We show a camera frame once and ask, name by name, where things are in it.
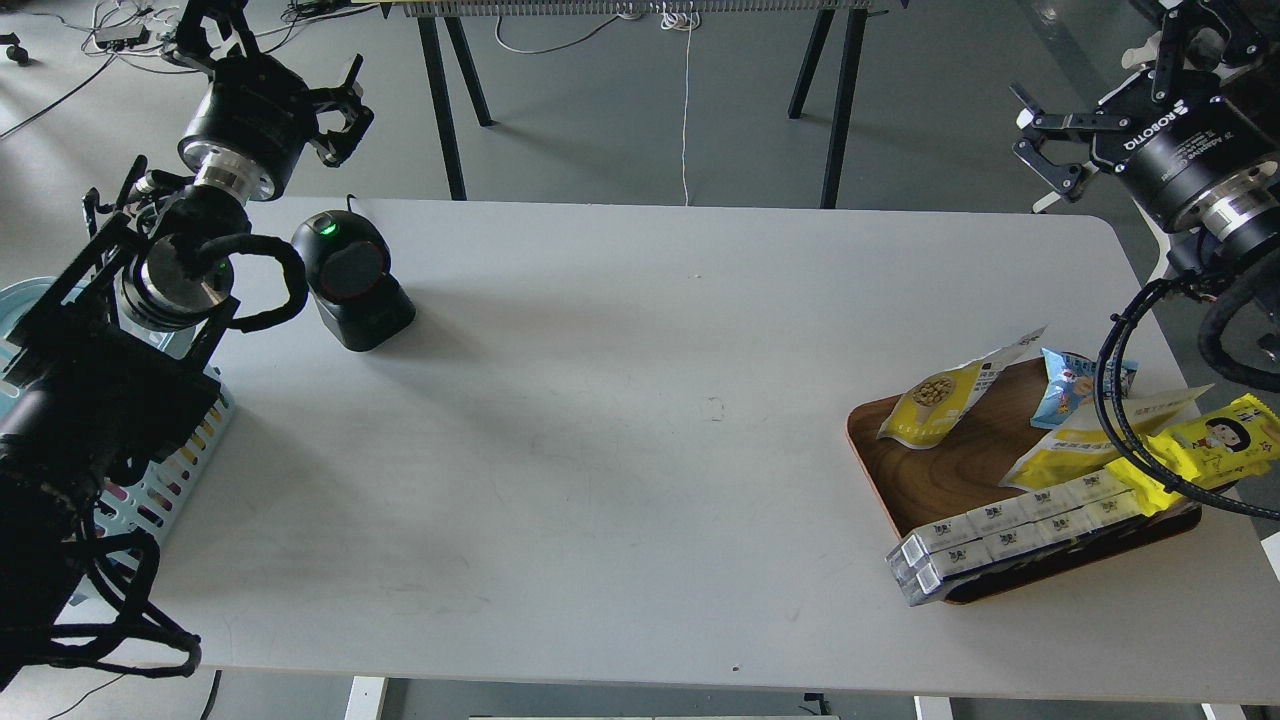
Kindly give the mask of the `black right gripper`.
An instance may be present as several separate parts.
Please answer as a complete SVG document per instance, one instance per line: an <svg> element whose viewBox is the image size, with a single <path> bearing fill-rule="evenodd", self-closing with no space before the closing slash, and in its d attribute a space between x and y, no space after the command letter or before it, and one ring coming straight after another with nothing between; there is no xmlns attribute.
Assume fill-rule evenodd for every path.
<svg viewBox="0 0 1280 720"><path fill-rule="evenodd" d="M1277 200L1268 186L1277 174L1277 141L1248 119L1219 88L1266 58L1266 37L1238 1L1132 1L1155 27L1130 50L1130 68L1149 81L1153 101L1183 100L1185 113L1146 141L1116 174L1135 204L1165 233L1203 225L1215 236L1257 236L1277 229ZM1193 70L1181 81L1179 77ZM1128 114L1046 111L1018 82L1023 105L1012 152L1048 187L1041 204L1076 202L1100 173L1124 163ZM1055 161L1050 145L1073 143L1087 155Z"/></svg>

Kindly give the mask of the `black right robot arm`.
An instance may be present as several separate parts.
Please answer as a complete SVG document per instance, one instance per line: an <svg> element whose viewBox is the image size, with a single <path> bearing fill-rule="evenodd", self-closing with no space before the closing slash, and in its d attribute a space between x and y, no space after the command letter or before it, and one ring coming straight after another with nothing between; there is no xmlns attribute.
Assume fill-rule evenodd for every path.
<svg viewBox="0 0 1280 720"><path fill-rule="evenodd" d="M1238 1L1135 9L1155 32L1094 106L1047 111L1011 85L1021 104L1012 151L1051 190L1038 211L1111 176L1170 242L1169 269L1114 315L1102 364L1120 364L1149 310L1183 293L1208 304L1197 334L1204 363L1274 393L1277 373L1234 357L1222 337L1249 305L1277 318L1277 45Z"/></svg>

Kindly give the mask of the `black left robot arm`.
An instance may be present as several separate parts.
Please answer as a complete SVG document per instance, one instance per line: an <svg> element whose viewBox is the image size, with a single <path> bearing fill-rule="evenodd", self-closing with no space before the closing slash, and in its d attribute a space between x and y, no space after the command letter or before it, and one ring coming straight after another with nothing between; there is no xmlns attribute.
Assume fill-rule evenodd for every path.
<svg viewBox="0 0 1280 720"><path fill-rule="evenodd" d="M207 78L177 145L183 176L137 156L113 202L83 201L88 243L5 332L3 683L28 666L189 676L201 639L150 598L159 542L97 536L108 487L136 486L184 448L221 383L207 365L228 331L298 316L305 261L253 232L250 202L285 191L302 151L349 159L372 123L356 55L310 87L259 46L242 1L188 1L163 58Z"/></svg>

